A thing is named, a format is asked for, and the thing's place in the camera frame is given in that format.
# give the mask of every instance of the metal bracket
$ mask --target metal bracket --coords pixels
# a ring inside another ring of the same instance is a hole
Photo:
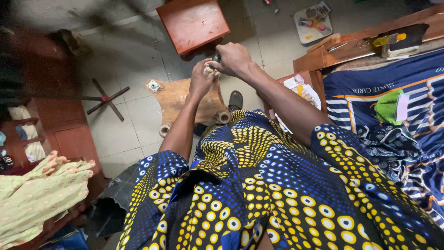
[[[160,88],[160,85],[159,85],[156,81],[154,81],[154,80],[151,80],[151,81],[147,84],[147,86],[148,86],[148,88],[150,88],[153,92],[156,92],[156,91]]]

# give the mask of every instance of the wooden stool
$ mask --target wooden stool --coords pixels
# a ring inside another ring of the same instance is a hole
[[[157,13],[179,55],[230,33],[217,0],[173,0]]]

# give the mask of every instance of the black slipper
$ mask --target black slipper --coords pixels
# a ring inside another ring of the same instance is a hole
[[[228,102],[228,108],[230,106],[236,106],[237,108],[242,109],[243,102],[244,99],[242,97],[242,94],[239,91],[234,90],[233,92],[231,92],[230,101]]]

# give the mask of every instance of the african print fabric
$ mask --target african print fabric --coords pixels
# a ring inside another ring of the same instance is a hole
[[[443,231],[348,130],[320,125],[311,150],[257,110],[206,130],[191,166],[140,162],[118,250],[442,249]]]

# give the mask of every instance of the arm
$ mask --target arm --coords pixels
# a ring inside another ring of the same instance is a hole
[[[190,91],[186,96],[185,105],[177,116],[165,139],[160,145],[159,152],[171,150],[180,154],[186,161],[190,158],[193,146],[193,127],[196,118],[197,107],[202,98],[208,93],[213,84],[216,73],[211,73],[207,78],[204,75],[204,64],[211,59],[205,59],[196,64],[191,76]]]
[[[293,136],[310,146],[312,130],[331,120],[304,98],[277,82],[262,70],[251,57],[247,49],[240,44],[218,45],[217,51],[222,57],[221,63],[211,61],[207,65],[218,71],[236,76],[253,87],[264,98]]]

